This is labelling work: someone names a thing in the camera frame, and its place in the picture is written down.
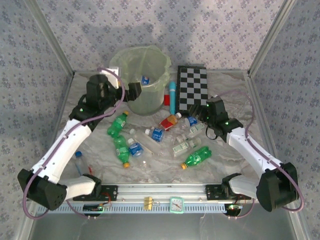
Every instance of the wall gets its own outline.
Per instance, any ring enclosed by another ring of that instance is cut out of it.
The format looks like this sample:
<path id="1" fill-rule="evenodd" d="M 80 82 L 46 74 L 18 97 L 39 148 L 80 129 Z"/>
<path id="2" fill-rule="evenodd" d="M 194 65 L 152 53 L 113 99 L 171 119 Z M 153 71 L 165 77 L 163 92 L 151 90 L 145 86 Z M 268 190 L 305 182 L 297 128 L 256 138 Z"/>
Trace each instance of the wall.
<path id="1" fill-rule="evenodd" d="M 320 3 L 298 0 L 254 76 L 279 157 L 292 162 L 320 239 Z"/>
<path id="2" fill-rule="evenodd" d="M 283 0 L 39 0 L 74 70 L 156 45 L 172 65 L 246 70 Z"/>
<path id="3" fill-rule="evenodd" d="M 1 1 L 0 8 L 0 239 L 5 240 L 24 217 L 18 172 L 48 149 L 69 80 L 24 2 Z"/>

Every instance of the clear plastic bottle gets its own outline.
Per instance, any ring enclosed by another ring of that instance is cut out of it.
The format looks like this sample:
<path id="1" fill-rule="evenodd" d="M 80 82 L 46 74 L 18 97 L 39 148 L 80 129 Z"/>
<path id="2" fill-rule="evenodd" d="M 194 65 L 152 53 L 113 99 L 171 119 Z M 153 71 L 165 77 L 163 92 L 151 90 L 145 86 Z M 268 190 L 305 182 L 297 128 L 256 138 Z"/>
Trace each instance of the clear plastic bottle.
<path id="1" fill-rule="evenodd" d="M 130 134 L 132 137 L 139 142 L 142 147 L 146 150 L 149 150 L 154 155 L 163 155 L 163 149 L 159 143 L 149 137 L 147 134 L 140 130 L 131 129 Z"/>
<path id="2" fill-rule="evenodd" d="M 122 162 L 123 167 L 124 168 L 130 167 L 130 163 L 129 163 L 130 153 L 129 153 L 129 149 L 128 149 L 126 139 L 124 138 L 124 136 L 119 135 L 119 136 L 115 137 L 113 140 L 113 143 L 115 146 L 116 156 Z"/>
<path id="3" fill-rule="evenodd" d="M 86 161 L 85 156 L 82 155 L 81 151 L 76 151 L 75 152 L 75 167 L 78 170 L 78 173 L 80 176 L 82 176 L 83 174 L 90 174 L 92 175 L 92 170 L 91 168 L 88 166 L 88 163 Z"/>
<path id="4" fill-rule="evenodd" d="M 142 148 L 141 144 L 139 142 L 136 142 L 132 138 L 128 139 L 128 145 L 129 152 L 133 157 L 139 157 L 144 152 L 144 149 Z"/>
<path id="5" fill-rule="evenodd" d="M 117 116 L 111 126 L 106 131 L 108 135 L 115 138 L 119 135 L 120 131 L 124 128 L 126 124 L 127 116 L 129 112 L 124 111 L 121 115 Z"/>
<path id="6" fill-rule="evenodd" d="M 163 129 L 154 127 L 151 129 L 147 128 L 144 133 L 157 142 L 161 142 L 165 135 L 165 131 Z"/>
<path id="7" fill-rule="evenodd" d="M 197 119 L 195 119 L 193 116 L 188 116 L 184 119 L 180 119 L 176 124 L 176 127 L 180 129 L 190 129 L 190 127 L 195 124 L 197 124 Z"/>
<path id="8" fill-rule="evenodd" d="M 182 143 L 179 143 L 175 145 L 172 150 L 171 154 L 174 158 L 181 156 L 182 154 L 185 154 L 195 148 L 196 146 L 199 146 L 201 144 L 200 138 L 191 139 L 189 141 L 184 141 Z"/>
<path id="9" fill-rule="evenodd" d="M 198 124 L 190 127 L 190 129 L 187 133 L 184 133 L 184 134 L 177 136 L 176 140 L 178 141 L 178 143 L 182 143 L 185 140 L 192 139 L 192 138 L 198 136 L 199 134 L 201 134 L 204 131 L 204 129 L 205 129 L 205 125 L 203 123 L 198 123 Z"/>
<path id="10" fill-rule="evenodd" d="M 168 131 L 171 127 L 177 124 L 178 119 L 181 118 L 181 113 L 178 112 L 175 115 L 170 115 L 159 124 L 159 128 Z"/>
<path id="11" fill-rule="evenodd" d="M 190 154 L 187 159 L 181 163 L 182 169 L 186 169 L 187 167 L 196 166 L 199 163 L 202 163 L 207 158 L 210 158 L 212 152 L 209 150 L 208 146 L 203 146 L 199 150 Z"/>

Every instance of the checkered board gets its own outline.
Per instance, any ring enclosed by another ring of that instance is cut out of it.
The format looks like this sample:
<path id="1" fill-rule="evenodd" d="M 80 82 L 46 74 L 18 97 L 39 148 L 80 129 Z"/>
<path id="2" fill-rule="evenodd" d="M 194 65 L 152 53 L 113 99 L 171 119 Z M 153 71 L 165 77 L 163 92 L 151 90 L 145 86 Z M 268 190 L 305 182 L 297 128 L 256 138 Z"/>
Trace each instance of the checkered board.
<path id="1" fill-rule="evenodd" d="M 208 100 L 207 69 L 178 66 L 176 112 L 188 115 L 192 105 L 206 105 Z"/>

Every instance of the plastic bucket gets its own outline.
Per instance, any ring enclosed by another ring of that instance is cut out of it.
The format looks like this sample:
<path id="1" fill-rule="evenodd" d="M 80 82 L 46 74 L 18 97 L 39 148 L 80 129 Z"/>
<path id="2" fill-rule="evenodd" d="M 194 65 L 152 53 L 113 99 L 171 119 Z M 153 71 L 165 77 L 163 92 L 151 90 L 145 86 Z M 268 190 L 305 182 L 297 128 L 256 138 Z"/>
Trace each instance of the plastic bucket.
<path id="1" fill-rule="evenodd" d="M 127 89 L 128 83 L 137 82 L 139 76 L 150 79 L 148 85 L 142 85 L 140 96 L 128 102 L 132 112 L 147 116 L 162 107 L 171 60 L 159 48 L 152 45 L 126 48 L 111 59 L 109 66 L 121 68 L 121 79 Z"/>

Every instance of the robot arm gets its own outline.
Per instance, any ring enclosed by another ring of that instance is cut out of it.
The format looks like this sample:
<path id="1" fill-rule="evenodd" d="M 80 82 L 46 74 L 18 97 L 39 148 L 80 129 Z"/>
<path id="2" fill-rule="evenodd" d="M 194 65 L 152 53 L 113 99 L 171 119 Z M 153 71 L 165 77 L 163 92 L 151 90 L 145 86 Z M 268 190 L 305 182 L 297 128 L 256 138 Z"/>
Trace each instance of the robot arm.
<path id="1" fill-rule="evenodd" d="M 246 137 L 246 129 L 235 118 L 229 118 L 222 99 L 212 97 L 206 106 L 194 105 L 189 114 L 197 117 L 213 129 L 216 136 L 236 149 L 258 175 L 259 181 L 235 173 L 222 180 L 226 195 L 243 194 L 258 199 L 261 206 L 271 212 L 299 198 L 299 195 L 288 180 L 273 164 L 279 165 L 290 177 L 298 183 L 297 170 L 291 163 L 283 164 L 279 159 L 269 154 L 250 135 Z"/>
<path id="2" fill-rule="evenodd" d="M 128 87 L 129 90 L 125 91 L 125 102 L 134 101 L 142 91 L 139 82 L 129 83 Z M 62 133 L 49 151 L 31 170 L 22 169 L 19 172 L 18 181 L 24 191 L 30 178 L 40 170 L 27 192 L 29 199 L 49 210 L 55 210 L 64 200 L 81 195 L 98 196 L 100 194 L 101 180 L 92 175 L 84 174 L 75 179 L 61 181 L 60 177 L 74 152 L 102 118 L 79 125 L 68 136 L 66 133 L 82 121 L 102 115 L 108 108 L 113 107 L 121 96 L 122 89 L 116 89 L 105 75 L 90 77 L 86 84 L 86 94 L 80 98 L 78 105 L 72 110 Z M 63 138 L 65 138 L 63 143 L 57 147 Z M 43 167 L 50 155 L 52 157 Z"/>

